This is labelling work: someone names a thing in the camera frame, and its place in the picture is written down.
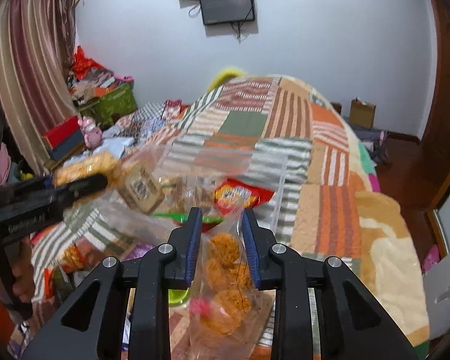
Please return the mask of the operator left hand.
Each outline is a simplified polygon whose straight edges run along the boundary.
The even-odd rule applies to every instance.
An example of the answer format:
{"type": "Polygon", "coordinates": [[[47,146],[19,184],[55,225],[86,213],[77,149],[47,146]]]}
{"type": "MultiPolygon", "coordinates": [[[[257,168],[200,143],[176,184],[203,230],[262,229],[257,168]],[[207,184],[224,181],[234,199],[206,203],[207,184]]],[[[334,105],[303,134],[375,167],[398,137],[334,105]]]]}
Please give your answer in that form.
{"type": "Polygon", "coordinates": [[[23,303],[30,303],[35,293],[34,267],[32,266],[32,245],[29,237],[21,240],[20,253],[12,265],[16,279],[14,295],[23,303]]]}

